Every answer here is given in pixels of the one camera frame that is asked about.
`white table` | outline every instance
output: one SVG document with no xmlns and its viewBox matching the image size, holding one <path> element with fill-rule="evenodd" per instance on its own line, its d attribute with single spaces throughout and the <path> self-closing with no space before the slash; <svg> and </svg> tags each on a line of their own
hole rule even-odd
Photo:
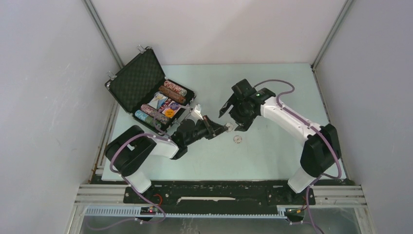
<svg viewBox="0 0 413 234">
<path fill-rule="evenodd" d="M 327 116 L 309 64 L 232 64 L 232 65 L 169 65 L 162 66 L 168 78 L 197 94 L 192 103 L 202 105 L 202 114 L 220 124 L 235 122 L 226 113 L 218 119 L 219 109 L 232 94 L 231 87 L 246 78 L 251 85 L 278 78 L 291 82 L 294 93 L 282 100 L 298 113 L 321 125 L 328 123 Z M 276 94 L 290 89 L 281 83 L 266 83 Z M 151 132 L 119 108 L 112 139 L 132 125 Z M 242 142 L 236 144 L 235 136 Z M 300 166 L 302 147 L 284 129 L 263 117 L 257 117 L 247 132 L 230 132 L 212 139 L 201 139 L 188 147 L 179 160 L 160 156 L 148 157 L 142 167 L 149 179 L 154 180 L 266 180 L 288 179 Z M 107 160 L 102 180 L 121 180 L 109 170 Z M 337 175 L 333 165 L 327 170 Z"/>
</svg>

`wall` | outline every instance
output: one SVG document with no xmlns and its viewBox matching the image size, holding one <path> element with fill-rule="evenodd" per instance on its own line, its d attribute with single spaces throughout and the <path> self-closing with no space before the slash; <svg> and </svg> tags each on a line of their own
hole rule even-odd
<svg viewBox="0 0 413 234">
<path fill-rule="evenodd" d="M 82 1 L 0 3 L 0 233 L 63 233 L 117 66 Z"/>
<path fill-rule="evenodd" d="M 411 233 L 413 1 L 357 0 L 318 67 L 378 233 Z"/>
<path fill-rule="evenodd" d="M 345 0 L 94 0 L 124 63 L 312 63 Z"/>
</svg>

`open case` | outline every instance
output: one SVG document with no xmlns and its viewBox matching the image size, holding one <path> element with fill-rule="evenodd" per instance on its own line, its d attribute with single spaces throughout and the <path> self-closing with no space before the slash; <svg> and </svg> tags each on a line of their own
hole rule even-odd
<svg viewBox="0 0 413 234">
<path fill-rule="evenodd" d="M 111 76 L 105 86 L 128 114 L 131 114 L 135 120 L 149 129 L 158 132 L 152 124 L 137 118 L 135 112 L 140 110 L 143 104 L 148 104 L 154 98 L 154 95 L 159 92 L 159 88 L 164 85 L 167 79 L 153 49 L 146 47 L 139 51 L 140 53 L 124 68 L 116 75 Z M 196 95 L 192 90 L 173 80 L 168 79 L 168 81 L 187 91 L 184 96 L 185 100 L 180 103 L 181 105 L 188 105 L 195 99 Z M 166 131 L 184 111 L 181 108 L 167 121 L 158 122 L 160 129 Z"/>
</svg>

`gray floor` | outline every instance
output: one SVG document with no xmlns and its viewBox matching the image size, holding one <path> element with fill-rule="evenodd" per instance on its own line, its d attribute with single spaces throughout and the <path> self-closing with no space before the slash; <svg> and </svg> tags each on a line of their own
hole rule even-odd
<svg viewBox="0 0 413 234">
<path fill-rule="evenodd" d="M 312 209 L 313 218 L 325 234 L 359 234 L 353 209 Z M 130 221 L 104 231 L 91 227 L 108 226 L 124 217 L 88 216 L 83 222 L 83 234 L 314 234 L 311 225 L 289 226 L 282 219 L 230 219 L 230 218 L 169 218 L 159 224 Z"/>
</svg>

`case lid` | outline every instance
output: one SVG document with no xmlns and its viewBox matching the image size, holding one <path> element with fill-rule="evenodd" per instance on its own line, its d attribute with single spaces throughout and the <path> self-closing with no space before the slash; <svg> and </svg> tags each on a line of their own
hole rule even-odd
<svg viewBox="0 0 413 234">
<path fill-rule="evenodd" d="M 165 73 L 151 47 L 133 58 L 107 87 L 117 102 L 131 113 L 154 86 L 165 79 Z"/>
</svg>

